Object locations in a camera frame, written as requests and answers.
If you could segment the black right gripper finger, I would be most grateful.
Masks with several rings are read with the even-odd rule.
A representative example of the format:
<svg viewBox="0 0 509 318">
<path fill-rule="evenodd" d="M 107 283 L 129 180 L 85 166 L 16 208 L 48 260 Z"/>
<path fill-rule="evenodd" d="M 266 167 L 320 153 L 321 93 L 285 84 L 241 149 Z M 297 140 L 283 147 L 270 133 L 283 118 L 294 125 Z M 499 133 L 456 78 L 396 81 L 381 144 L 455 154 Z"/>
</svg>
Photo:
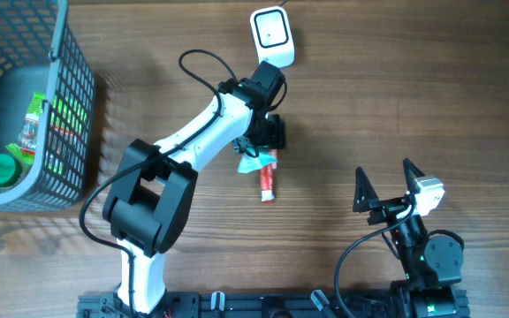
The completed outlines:
<svg viewBox="0 0 509 318">
<path fill-rule="evenodd" d="M 418 187 L 415 183 L 417 178 L 425 177 L 425 174 L 409 159 L 403 161 L 403 170 L 406 179 L 407 190 L 410 193 L 418 193 Z"/>
<path fill-rule="evenodd" d="M 379 198 L 362 167 L 355 170 L 353 212 L 363 213 L 379 206 Z"/>
</svg>

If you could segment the light blue snack packet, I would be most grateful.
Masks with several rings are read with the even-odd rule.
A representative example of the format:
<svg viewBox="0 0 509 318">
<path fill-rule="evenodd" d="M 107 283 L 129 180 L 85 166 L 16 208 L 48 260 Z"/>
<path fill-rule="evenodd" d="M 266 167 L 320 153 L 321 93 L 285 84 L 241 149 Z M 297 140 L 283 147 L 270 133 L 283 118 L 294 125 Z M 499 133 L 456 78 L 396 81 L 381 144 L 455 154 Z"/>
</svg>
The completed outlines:
<svg viewBox="0 0 509 318">
<path fill-rule="evenodd" d="M 248 174 L 276 162 L 277 159 L 269 151 L 261 150 L 255 157 L 243 155 L 239 161 L 237 172 Z"/>
</svg>

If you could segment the red stick sachet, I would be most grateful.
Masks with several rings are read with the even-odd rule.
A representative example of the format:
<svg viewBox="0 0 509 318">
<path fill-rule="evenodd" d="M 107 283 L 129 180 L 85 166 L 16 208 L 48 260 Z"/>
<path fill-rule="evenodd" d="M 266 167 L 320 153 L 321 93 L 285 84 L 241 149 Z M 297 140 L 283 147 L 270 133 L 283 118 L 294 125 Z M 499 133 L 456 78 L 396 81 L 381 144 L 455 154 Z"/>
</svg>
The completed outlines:
<svg viewBox="0 0 509 318">
<path fill-rule="evenodd" d="M 271 203 L 275 200 L 273 185 L 274 170 L 277 168 L 276 149 L 271 149 L 269 156 L 273 159 L 273 162 L 260 169 L 261 198 L 264 203 Z"/>
</svg>

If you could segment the green snack bag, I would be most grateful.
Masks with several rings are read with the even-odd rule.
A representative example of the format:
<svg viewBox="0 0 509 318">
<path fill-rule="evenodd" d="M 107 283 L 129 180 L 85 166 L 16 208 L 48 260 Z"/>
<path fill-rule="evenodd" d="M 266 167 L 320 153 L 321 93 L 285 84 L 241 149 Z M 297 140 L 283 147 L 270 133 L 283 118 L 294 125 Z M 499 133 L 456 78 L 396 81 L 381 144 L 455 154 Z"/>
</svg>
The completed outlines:
<svg viewBox="0 0 509 318">
<path fill-rule="evenodd" d="M 34 164 L 39 121 L 43 113 L 42 102 L 45 97 L 43 92 L 33 93 L 18 137 L 6 146 L 11 155 L 20 162 L 25 173 Z M 81 136 L 82 125 L 87 122 L 86 111 L 76 101 L 70 102 L 68 98 L 62 102 L 55 97 L 53 103 L 57 106 L 58 114 L 63 116 L 65 121 L 61 121 L 54 113 L 51 113 L 52 128 L 67 141 L 76 143 Z"/>
</svg>

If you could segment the green lid jar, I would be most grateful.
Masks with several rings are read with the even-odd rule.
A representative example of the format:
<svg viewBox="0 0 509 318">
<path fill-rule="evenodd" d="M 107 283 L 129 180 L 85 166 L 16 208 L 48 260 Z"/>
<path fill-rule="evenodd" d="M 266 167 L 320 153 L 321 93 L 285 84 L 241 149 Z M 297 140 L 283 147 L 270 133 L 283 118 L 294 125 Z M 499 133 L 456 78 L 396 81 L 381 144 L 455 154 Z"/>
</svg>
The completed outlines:
<svg viewBox="0 0 509 318">
<path fill-rule="evenodd" d="M 0 187 L 14 186 L 20 179 L 23 168 L 12 155 L 0 154 Z"/>
</svg>

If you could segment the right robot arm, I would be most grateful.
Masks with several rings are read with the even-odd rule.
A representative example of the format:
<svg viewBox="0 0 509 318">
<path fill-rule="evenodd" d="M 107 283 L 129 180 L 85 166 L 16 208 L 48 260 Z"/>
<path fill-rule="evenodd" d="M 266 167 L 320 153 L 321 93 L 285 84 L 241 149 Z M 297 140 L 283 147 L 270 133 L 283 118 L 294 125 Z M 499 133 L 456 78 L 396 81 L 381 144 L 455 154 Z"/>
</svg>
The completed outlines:
<svg viewBox="0 0 509 318">
<path fill-rule="evenodd" d="M 394 317 L 469 317 L 467 295 L 455 288 L 462 280 L 464 240 L 448 230 L 428 231 L 423 217 L 444 196 L 444 183 L 403 161 L 406 193 L 381 200 L 365 170 L 355 171 L 353 211 L 368 212 L 370 225 L 387 227 L 382 233 L 406 274 L 391 283 L 391 315 Z"/>
</svg>

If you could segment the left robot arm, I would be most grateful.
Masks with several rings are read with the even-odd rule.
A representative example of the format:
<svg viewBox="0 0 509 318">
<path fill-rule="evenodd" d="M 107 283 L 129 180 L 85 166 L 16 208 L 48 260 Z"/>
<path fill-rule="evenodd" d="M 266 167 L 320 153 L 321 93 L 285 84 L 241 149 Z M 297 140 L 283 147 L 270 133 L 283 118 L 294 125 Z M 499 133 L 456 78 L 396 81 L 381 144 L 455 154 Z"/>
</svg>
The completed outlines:
<svg viewBox="0 0 509 318">
<path fill-rule="evenodd" d="M 199 172 L 227 145 L 238 153 L 283 148 L 285 124 L 272 111 L 285 92 L 284 74 L 262 62 L 251 77 L 220 83 L 209 106 L 178 132 L 127 147 L 103 206 L 127 251 L 113 294 L 117 314 L 160 314 L 165 254 L 186 226 Z"/>
</svg>

